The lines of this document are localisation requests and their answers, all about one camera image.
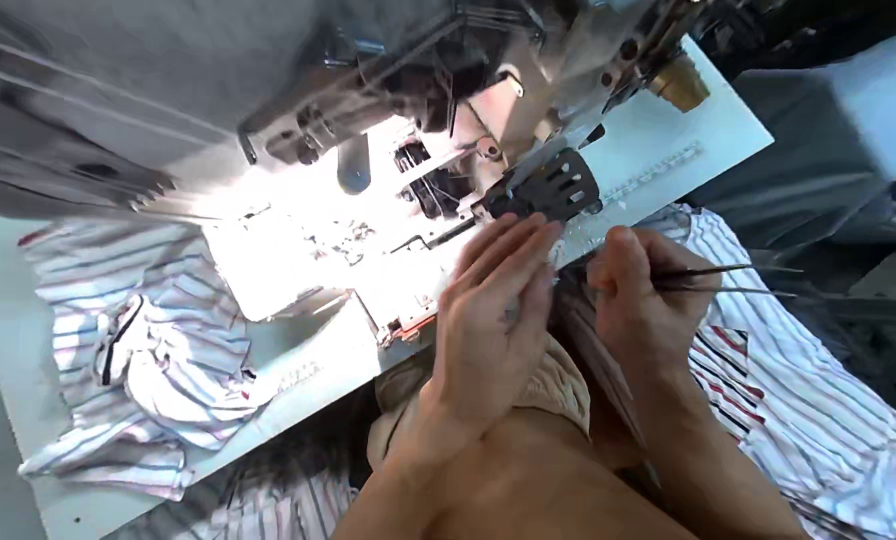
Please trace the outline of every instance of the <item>beige pants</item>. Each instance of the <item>beige pants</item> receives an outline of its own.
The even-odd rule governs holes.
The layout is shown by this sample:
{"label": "beige pants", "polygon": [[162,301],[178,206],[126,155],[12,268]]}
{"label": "beige pants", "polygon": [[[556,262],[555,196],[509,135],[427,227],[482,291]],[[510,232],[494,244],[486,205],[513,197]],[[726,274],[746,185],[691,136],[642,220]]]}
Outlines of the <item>beige pants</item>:
{"label": "beige pants", "polygon": [[[385,456],[418,414],[418,391],[432,376],[434,347],[419,352],[375,379],[375,395],[382,410],[368,435],[368,462],[377,471]],[[571,356],[548,335],[545,357],[531,375],[514,407],[534,408],[563,416],[588,436],[591,397]]]}

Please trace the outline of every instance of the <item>bolt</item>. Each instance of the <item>bolt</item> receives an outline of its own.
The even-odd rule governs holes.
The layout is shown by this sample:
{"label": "bolt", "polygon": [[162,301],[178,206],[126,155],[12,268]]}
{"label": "bolt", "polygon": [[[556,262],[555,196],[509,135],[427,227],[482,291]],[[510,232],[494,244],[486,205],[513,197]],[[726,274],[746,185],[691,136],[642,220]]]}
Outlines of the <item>bolt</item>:
{"label": "bolt", "polygon": [[634,57],[638,56],[638,42],[634,39],[626,39],[621,46],[622,60],[630,62]]}

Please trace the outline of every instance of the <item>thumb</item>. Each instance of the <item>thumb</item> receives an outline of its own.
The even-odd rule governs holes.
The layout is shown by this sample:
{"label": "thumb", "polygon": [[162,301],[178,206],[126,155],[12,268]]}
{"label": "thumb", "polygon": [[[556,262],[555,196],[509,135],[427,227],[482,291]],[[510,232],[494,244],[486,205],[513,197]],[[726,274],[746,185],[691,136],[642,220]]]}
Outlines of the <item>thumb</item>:
{"label": "thumb", "polygon": [[630,228],[611,227],[604,244],[605,263],[618,285],[618,296],[641,298],[655,292],[648,254]]}

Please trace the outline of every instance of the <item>forearm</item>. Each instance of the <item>forearm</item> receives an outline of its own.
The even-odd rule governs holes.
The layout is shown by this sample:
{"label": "forearm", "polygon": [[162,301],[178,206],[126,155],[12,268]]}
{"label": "forearm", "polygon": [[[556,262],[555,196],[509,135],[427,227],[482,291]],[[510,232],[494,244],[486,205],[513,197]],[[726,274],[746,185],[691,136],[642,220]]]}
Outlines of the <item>forearm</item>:
{"label": "forearm", "polygon": [[477,434],[445,414],[429,388],[403,437],[361,489],[334,538],[421,538],[444,510],[444,472]]}
{"label": "forearm", "polygon": [[368,479],[333,538],[421,538],[441,507],[441,471],[392,456]]}
{"label": "forearm", "polygon": [[702,539],[805,537],[778,488],[714,418],[687,368],[625,376],[648,458],[686,527]]}

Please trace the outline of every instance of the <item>industrial sewing machine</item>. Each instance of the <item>industrial sewing machine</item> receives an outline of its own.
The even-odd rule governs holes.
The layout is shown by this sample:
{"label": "industrial sewing machine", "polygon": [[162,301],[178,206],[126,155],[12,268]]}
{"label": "industrial sewing machine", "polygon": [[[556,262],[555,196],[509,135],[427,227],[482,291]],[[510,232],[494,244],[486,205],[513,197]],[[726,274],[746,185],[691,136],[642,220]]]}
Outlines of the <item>industrial sewing machine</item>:
{"label": "industrial sewing machine", "polygon": [[[332,279],[323,264],[312,266],[288,312],[303,311],[327,289],[354,289],[379,341],[390,343],[434,318],[436,281],[479,223],[505,212],[562,222],[600,213],[598,182],[577,150],[598,141],[605,114],[636,92],[682,113],[708,97],[681,43],[716,1],[457,3],[396,46],[335,27],[320,32],[303,82],[245,119],[238,133],[248,162],[269,170],[317,168],[330,154],[335,191],[360,202],[350,206],[358,214],[352,233],[319,251],[344,253],[351,271]],[[330,207],[329,199],[318,204]],[[312,232],[316,221],[306,218],[303,236],[331,236]],[[231,267],[285,237],[283,222],[268,229],[253,250],[247,237],[208,236],[249,318],[240,289],[265,280],[255,274],[240,287]],[[374,247],[359,245],[368,235]],[[241,248],[226,255],[216,249],[221,243]],[[256,260],[251,272],[290,265],[303,275],[298,260]],[[271,291],[251,295],[266,305],[257,313],[280,309]]]}

